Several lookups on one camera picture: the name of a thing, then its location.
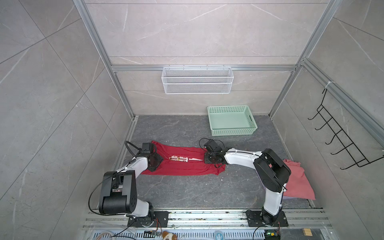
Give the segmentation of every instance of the green plastic basket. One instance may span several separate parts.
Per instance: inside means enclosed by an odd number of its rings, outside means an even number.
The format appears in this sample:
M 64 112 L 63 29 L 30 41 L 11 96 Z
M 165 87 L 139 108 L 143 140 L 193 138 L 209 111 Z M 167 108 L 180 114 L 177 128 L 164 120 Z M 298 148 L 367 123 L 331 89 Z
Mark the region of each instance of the green plastic basket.
M 251 135 L 257 129 L 247 105 L 209 106 L 207 109 L 212 136 Z

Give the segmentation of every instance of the red cloth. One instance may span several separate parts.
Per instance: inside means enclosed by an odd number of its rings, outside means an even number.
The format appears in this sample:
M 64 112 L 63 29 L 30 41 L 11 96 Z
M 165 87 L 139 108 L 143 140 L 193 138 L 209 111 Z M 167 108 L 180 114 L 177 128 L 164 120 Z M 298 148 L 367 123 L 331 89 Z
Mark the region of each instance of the red cloth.
M 157 147 L 157 153 L 160 154 L 164 160 L 156 171 L 151 172 L 148 169 L 141 174 L 146 175 L 170 175 L 170 176 L 196 176 L 216 174 L 225 170 L 225 164 L 218 168 L 215 164 L 206 164 L 204 161 L 188 160 L 188 162 L 180 162 L 169 160 L 171 156 L 196 158 L 204 160 L 205 150 L 197 147 L 172 147 L 163 145 L 161 143 L 152 141 Z
M 284 162 L 291 170 L 284 196 L 315 200 L 313 189 L 304 174 L 304 168 L 300 167 L 300 163 L 288 159 L 284 159 Z

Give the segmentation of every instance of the wall tile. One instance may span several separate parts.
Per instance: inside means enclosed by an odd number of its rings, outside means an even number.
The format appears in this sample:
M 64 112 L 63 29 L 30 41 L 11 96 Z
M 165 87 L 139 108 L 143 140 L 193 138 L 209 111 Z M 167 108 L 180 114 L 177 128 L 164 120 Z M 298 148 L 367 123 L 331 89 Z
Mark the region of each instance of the wall tile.
M 335 18 L 384 39 L 382 0 L 344 0 Z
M 329 127 L 324 127 L 319 131 L 315 130 L 316 127 L 321 127 L 324 124 L 321 117 L 317 116 L 311 121 L 308 120 L 308 118 L 312 118 L 316 114 L 316 108 L 323 98 L 321 94 L 323 89 L 323 86 L 307 71 L 303 71 L 292 85 L 286 100 L 308 131 L 373 239 L 380 239 L 383 231 L 380 222 L 384 221 L 384 203 L 381 200 L 381 196 L 384 194 L 382 187 L 384 177 L 381 174 L 384 171 L 384 159 L 364 167 L 354 166 L 347 170 L 340 169 L 353 164 L 353 160 L 346 151 L 331 155 L 330 153 L 338 152 L 343 146 L 337 139 L 334 139 L 330 145 L 325 144 L 325 142 L 332 139 L 333 134 Z M 323 105 L 368 159 L 374 160 L 382 157 L 382 146 L 330 93 L 326 94 Z M 334 130 L 336 130 L 336 127 L 337 131 L 340 129 L 335 124 L 332 126 Z M 342 133 L 338 134 L 338 136 L 344 141 Z M 351 146 L 348 149 L 357 160 L 363 159 L 363 156 L 358 153 L 355 147 Z
M 104 69 L 85 93 L 106 123 L 112 118 L 120 102 L 111 77 Z
M 47 39 L 85 92 L 104 64 L 83 21 L 78 20 Z
M 108 127 L 111 129 L 119 143 L 125 139 L 125 133 L 128 130 L 129 122 L 131 121 L 124 104 L 120 101 L 116 108 Z
M 112 64 L 293 64 L 299 56 L 272 57 L 110 57 Z
M 46 37 L 80 18 L 72 0 L 20 0 L 20 2 Z
M 110 56 L 201 57 L 298 56 L 326 4 L 87 6 Z
M 161 71 L 118 72 L 126 91 L 163 91 Z M 289 71 L 234 71 L 231 91 L 281 90 L 290 75 Z
M 372 239 L 287 101 L 282 102 L 273 121 L 293 160 L 301 162 L 315 197 L 325 209 L 338 237 L 341 240 Z
M 84 95 L 1 199 L 4 239 L 49 239 L 106 127 Z
M 135 114 L 205 115 L 208 106 L 249 105 L 253 114 L 268 114 L 280 91 L 232 91 L 229 94 L 165 94 L 126 91 Z
M 333 19 L 310 59 L 384 124 L 384 41 Z
M 107 128 L 65 206 L 51 239 L 60 239 L 62 236 L 66 236 L 67 239 L 78 239 L 76 235 L 89 216 L 87 201 L 89 194 L 101 182 L 104 173 L 111 171 L 119 148 L 119 142 L 111 130 Z M 91 207 L 96 208 L 99 194 L 100 188 L 92 195 Z
M 0 2 L 0 63 L 44 38 L 17 0 Z
M 179 4 L 194 4 L 194 3 L 327 3 L 328 0 L 86 0 L 86 3 L 179 3 Z
M 0 64 L 0 196 L 82 94 L 46 40 Z

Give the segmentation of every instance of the folded pink towel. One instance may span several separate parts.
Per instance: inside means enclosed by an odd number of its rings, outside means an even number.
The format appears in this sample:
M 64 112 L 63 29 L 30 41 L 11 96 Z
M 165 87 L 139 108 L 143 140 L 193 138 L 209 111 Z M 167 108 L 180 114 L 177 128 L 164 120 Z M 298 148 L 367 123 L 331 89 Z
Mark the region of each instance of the folded pink towel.
M 291 175 L 286 185 L 287 190 L 283 196 L 315 200 L 313 189 L 304 174 L 304 168 L 300 167 L 300 163 L 288 159 L 284 159 L 284 162 L 291 170 Z

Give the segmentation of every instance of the plush toy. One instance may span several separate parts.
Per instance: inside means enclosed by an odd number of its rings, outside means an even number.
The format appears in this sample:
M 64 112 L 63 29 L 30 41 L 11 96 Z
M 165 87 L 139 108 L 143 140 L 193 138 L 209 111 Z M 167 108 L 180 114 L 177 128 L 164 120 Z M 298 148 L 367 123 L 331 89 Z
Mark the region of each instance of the plush toy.
M 177 236 L 173 233 L 163 232 L 162 234 L 163 240 L 177 240 Z

